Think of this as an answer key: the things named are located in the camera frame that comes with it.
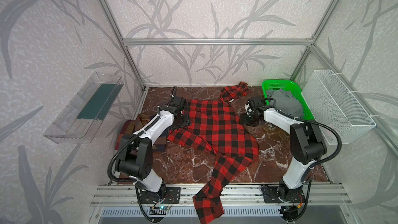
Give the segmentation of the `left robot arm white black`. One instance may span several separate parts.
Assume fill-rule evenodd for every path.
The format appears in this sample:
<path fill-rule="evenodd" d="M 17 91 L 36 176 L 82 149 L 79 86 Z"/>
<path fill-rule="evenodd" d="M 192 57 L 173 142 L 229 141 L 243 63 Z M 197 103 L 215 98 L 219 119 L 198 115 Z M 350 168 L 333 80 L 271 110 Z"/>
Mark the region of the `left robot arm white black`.
<path fill-rule="evenodd" d="M 152 169 L 155 141 L 166 131 L 177 130 L 191 124 L 184 108 L 187 101 L 172 96 L 157 114 L 141 129 L 131 135 L 124 135 L 119 150 L 111 159 L 107 174 L 115 182 L 134 182 L 139 190 L 153 194 L 165 193 L 164 180 Z"/>

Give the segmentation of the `red black plaid shirt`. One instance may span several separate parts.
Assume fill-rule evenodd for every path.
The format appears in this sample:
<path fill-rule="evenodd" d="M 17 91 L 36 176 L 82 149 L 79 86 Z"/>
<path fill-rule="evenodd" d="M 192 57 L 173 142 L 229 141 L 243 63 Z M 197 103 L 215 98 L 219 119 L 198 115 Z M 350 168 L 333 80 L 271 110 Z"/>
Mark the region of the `red black plaid shirt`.
<path fill-rule="evenodd" d="M 224 214 L 221 193 L 236 176 L 259 158 L 256 139 L 241 124 L 231 100 L 247 95 L 244 82 L 227 86 L 215 101 L 188 100 L 185 113 L 191 125 L 169 133 L 168 140 L 215 155 L 210 180 L 193 196 L 200 223 L 209 224 Z"/>

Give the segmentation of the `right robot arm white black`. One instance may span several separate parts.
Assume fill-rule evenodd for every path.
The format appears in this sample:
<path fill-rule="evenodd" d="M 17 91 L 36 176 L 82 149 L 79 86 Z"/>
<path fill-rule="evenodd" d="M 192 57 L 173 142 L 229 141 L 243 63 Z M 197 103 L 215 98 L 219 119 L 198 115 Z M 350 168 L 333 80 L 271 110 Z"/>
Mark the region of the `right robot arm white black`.
<path fill-rule="evenodd" d="M 271 123 L 290 135 L 292 160 L 287 172 L 277 187 L 264 186 L 266 201 L 290 203 L 302 193 L 303 185 L 310 179 L 312 165 L 326 153 L 326 145 L 320 126 L 308 120 L 289 116 L 272 105 L 266 104 L 261 96 L 250 98 L 241 116 L 245 125 L 256 127 L 262 121 Z"/>

